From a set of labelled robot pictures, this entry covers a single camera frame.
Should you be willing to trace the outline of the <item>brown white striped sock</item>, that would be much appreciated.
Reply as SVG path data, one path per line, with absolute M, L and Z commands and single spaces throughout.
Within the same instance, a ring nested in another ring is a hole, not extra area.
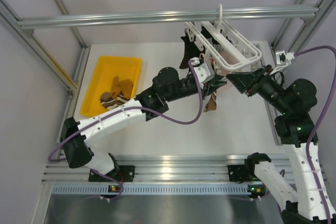
M 209 111 L 215 111 L 217 109 L 217 91 L 214 91 L 207 104 L 205 105 L 205 108 L 203 110 L 204 113 L 209 112 Z

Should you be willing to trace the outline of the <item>white plastic clip hanger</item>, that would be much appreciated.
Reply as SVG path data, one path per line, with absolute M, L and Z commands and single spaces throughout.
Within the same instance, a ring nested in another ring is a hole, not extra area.
M 227 55 L 234 58 L 232 63 L 211 45 L 205 36 L 197 30 L 195 25 L 191 22 L 185 22 L 184 25 L 189 41 L 193 42 L 200 51 L 205 50 L 206 56 L 213 56 L 220 67 L 230 72 L 258 62 L 262 58 L 262 52 L 225 21 L 223 17 L 223 6 L 220 4 L 216 22 L 211 24 L 209 21 L 201 21 L 201 26 L 219 43 Z

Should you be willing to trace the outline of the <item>pink sheer sock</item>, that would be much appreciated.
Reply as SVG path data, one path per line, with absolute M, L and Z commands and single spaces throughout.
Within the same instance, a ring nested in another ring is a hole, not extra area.
M 237 60 L 235 57 L 233 57 L 229 52 L 227 51 L 222 51 L 220 53 L 221 57 L 226 60 L 227 63 L 229 64 L 236 64 L 237 63 Z M 210 63 L 214 69 L 214 72 L 217 74 L 217 75 L 220 75 L 220 76 L 226 76 L 227 74 L 231 73 L 231 71 L 229 70 L 226 70 L 224 69 L 216 60 L 213 56 L 210 56 L 209 58 L 210 60 Z M 245 66 L 244 68 L 240 68 L 238 70 L 235 70 L 233 72 L 250 72 L 251 71 L 251 66 L 248 65 L 248 66 Z M 231 82 L 227 81 L 227 84 L 218 88 L 217 89 L 217 94 L 220 94 L 220 93 L 223 93 L 225 92 L 226 90 L 229 90 L 231 88 L 233 88 L 234 86 L 232 85 Z

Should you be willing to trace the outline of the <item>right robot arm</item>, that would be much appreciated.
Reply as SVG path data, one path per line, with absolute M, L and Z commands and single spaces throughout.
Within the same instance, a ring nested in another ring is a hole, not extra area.
M 271 66 L 231 73 L 227 79 L 240 93 L 257 94 L 280 113 L 274 120 L 275 130 L 289 158 L 295 186 L 289 185 L 264 153 L 247 156 L 246 176 L 263 182 L 278 204 L 283 223 L 335 223 L 335 208 L 319 164 L 316 125 L 309 115 L 317 104 L 315 85 L 297 79 L 284 88 Z

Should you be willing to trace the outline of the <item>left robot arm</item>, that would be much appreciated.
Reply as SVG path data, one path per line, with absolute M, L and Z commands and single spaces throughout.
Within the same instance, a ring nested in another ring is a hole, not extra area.
M 123 105 L 81 121 L 66 119 L 60 142 L 69 168 L 87 167 L 93 172 L 98 172 L 106 180 L 114 180 L 120 171 L 117 160 L 111 153 L 100 152 L 94 146 L 106 135 L 156 117 L 180 125 L 195 123 L 202 114 L 204 98 L 227 82 L 205 63 L 192 67 L 190 71 L 185 78 L 180 79 L 176 69 L 165 67 L 153 78 L 151 87 Z M 169 109 L 169 102 L 194 94 L 199 98 L 199 109 L 194 119 L 179 121 L 165 115 Z

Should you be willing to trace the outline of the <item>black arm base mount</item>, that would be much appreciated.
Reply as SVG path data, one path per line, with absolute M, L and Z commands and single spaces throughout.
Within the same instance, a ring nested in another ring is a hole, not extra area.
M 241 184 L 252 181 L 250 171 L 245 165 L 228 165 L 227 168 L 230 182 Z

